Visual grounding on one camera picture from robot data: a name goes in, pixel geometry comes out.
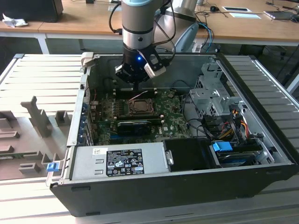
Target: warning label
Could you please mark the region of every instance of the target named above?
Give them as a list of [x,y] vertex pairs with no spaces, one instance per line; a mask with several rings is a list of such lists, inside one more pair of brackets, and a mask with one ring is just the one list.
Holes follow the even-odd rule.
[[107,176],[144,174],[141,149],[107,151]]

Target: desk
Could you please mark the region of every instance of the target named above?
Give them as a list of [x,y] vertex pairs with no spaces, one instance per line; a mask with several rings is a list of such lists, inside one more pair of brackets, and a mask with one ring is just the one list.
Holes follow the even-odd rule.
[[[265,0],[210,0],[211,4],[224,11],[221,6],[247,7],[253,13],[262,13],[266,10],[276,10],[275,7],[265,4]],[[295,6],[286,1],[275,1],[277,6]],[[95,2],[86,4],[85,1],[63,0],[64,14],[57,23],[29,22],[28,27],[9,28],[0,24],[0,36],[33,37],[37,38],[42,52],[48,54],[49,50],[45,39],[106,39],[122,40],[122,36],[113,34],[109,29],[108,11],[109,3]],[[197,7],[197,10],[209,10],[210,6]],[[214,31],[214,43],[256,44],[256,45],[282,45],[297,46],[299,43],[299,24],[291,21],[271,21],[259,14],[261,19],[233,18],[230,14],[210,14],[207,18],[209,27]],[[121,12],[115,12],[113,27],[121,27]],[[197,41],[206,39],[205,30],[197,34]]]

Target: black plastic cover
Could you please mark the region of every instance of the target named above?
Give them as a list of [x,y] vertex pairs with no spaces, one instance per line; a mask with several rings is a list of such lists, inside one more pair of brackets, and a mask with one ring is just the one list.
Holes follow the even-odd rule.
[[174,161],[171,172],[216,168],[208,139],[168,139],[163,143],[164,149],[171,151]]

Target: yellow wire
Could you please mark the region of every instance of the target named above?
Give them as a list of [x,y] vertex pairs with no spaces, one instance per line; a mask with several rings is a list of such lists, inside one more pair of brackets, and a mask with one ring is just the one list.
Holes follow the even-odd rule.
[[223,136],[221,136],[219,139],[222,139],[226,136],[228,136],[230,133],[232,133],[233,129],[230,129],[228,132],[226,132]]

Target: computer case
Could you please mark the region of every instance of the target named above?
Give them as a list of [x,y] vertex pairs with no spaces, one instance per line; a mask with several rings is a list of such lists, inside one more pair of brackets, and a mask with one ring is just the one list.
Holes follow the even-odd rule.
[[0,0],[0,15],[26,21],[57,22],[62,14],[61,0]]

